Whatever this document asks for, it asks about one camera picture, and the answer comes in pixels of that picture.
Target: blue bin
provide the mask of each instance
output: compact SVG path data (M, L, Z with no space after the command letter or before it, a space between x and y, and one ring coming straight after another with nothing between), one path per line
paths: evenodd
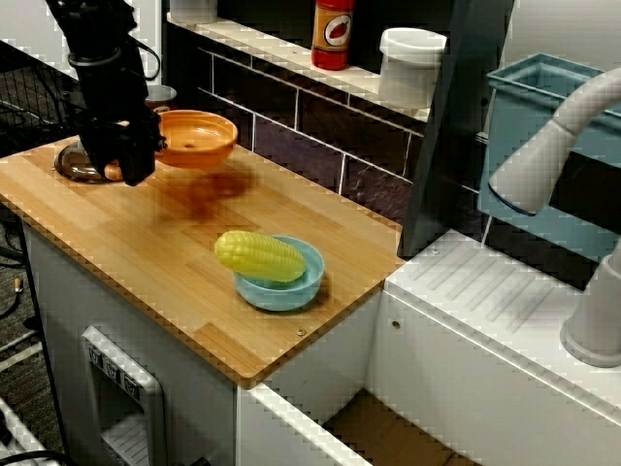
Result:
M492 195L488 180L567 97L601 72L539 53L488 75L496 97L478 196L482 212L596 261L612 252L617 234L549 205L536 216L521 216ZM572 150L621 168L621 104L597 116Z

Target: orange bowl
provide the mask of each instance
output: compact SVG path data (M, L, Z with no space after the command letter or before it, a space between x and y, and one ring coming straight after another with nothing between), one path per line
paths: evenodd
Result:
M194 110L173 110L160 116L160 132L166 137L167 148L157 154L157 159L166 165L216 165L229 156L237 143L237 126L222 116Z

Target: bottle label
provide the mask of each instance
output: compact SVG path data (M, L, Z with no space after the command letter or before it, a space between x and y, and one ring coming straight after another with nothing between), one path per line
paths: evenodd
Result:
M325 51L346 51L351 32L351 11L316 6L312 46Z

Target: condiment bottle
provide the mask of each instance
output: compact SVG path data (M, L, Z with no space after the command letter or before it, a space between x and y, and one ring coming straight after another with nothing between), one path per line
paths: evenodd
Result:
M354 0L316 0L310 59L324 70L347 66Z

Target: faucet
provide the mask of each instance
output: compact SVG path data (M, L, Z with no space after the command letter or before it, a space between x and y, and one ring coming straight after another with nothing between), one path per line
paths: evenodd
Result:
M489 180L492 193L525 216L549 200L582 130L621 101L621 68L583 84L552 119L509 157ZM574 357L596 367L621 365L621 240L604 257L561 328L561 343Z

